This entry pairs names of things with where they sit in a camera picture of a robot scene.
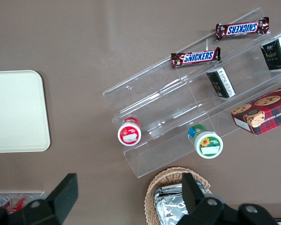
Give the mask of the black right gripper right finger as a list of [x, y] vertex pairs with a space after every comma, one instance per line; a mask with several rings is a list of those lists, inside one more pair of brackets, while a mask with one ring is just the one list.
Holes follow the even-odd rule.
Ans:
[[188, 214], [179, 220], [179, 225], [239, 224], [238, 212], [214, 196], [206, 197], [190, 173], [182, 175], [182, 195]]

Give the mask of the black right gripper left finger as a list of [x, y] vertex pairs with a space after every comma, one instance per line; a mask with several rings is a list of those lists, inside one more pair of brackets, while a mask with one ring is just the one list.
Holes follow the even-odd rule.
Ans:
[[8, 216], [9, 225], [61, 225], [78, 199], [76, 173], [69, 173], [45, 198], [35, 199]]

